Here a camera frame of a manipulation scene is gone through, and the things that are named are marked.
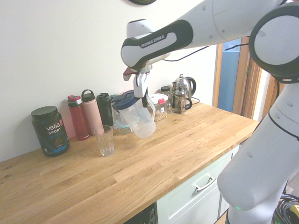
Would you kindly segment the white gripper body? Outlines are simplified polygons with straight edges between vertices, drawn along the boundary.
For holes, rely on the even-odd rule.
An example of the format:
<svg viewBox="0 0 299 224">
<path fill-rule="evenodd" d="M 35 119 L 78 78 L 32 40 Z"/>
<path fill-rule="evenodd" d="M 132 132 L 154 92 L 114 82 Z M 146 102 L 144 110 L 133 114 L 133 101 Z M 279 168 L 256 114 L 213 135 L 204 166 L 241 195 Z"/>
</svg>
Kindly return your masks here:
<svg viewBox="0 0 299 224">
<path fill-rule="evenodd" d="M 136 98 L 143 98 L 149 84 L 149 72 L 140 72 L 134 77 L 134 96 Z"/>
</svg>

